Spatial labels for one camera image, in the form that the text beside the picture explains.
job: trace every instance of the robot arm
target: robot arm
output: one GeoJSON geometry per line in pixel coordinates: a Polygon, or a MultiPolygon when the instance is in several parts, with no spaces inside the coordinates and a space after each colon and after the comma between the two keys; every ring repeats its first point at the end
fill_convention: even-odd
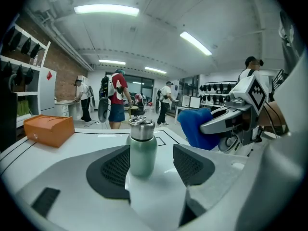
{"type": "Polygon", "coordinates": [[[232,149],[238,141],[242,145],[253,143],[252,132],[257,126],[266,96],[255,76],[242,79],[225,97],[224,106],[211,113],[213,119],[200,126],[201,132],[218,134],[218,148],[223,152],[232,149]],[[243,120],[243,113],[250,117],[248,124],[243,120]]]}

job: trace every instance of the brick wall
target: brick wall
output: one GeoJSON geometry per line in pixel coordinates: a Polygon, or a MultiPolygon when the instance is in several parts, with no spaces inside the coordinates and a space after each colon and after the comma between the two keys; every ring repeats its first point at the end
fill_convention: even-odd
{"type": "MultiPolygon", "coordinates": [[[[43,44],[47,45],[48,41],[51,42],[44,67],[57,72],[55,96],[58,101],[73,100],[75,97],[75,87],[73,84],[76,77],[78,75],[87,76],[87,70],[53,42],[26,13],[20,13],[16,24],[43,44]]],[[[9,52],[3,50],[1,54],[25,63],[30,61],[29,56],[23,55],[19,51],[9,52]]]]}

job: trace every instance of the orange box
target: orange box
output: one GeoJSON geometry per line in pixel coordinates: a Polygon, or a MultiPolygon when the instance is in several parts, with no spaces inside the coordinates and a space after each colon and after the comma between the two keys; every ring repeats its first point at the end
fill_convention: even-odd
{"type": "Polygon", "coordinates": [[[30,140],[59,148],[75,133],[72,117],[38,115],[24,121],[30,140]]]}

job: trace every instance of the red sign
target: red sign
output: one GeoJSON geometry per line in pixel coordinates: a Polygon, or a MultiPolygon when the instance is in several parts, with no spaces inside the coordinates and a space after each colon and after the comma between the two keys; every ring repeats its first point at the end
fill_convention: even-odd
{"type": "Polygon", "coordinates": [[[50,80],[51,77],[52,77],[52,74],[51,74],[51,72],[49,71],[48,74],[47,74],[47,80],[50,80]]]}

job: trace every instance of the metal bottle cap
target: metal bottle cap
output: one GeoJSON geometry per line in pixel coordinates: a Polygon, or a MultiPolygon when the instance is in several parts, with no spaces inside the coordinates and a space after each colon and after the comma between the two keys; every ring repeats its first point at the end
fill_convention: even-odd
{"type": "Polygon", "coordinates": [[[148,141],[154,136],[155,122],[146,116],[136,116],[129,120],[130,136],[138,141],[148,141]]]}

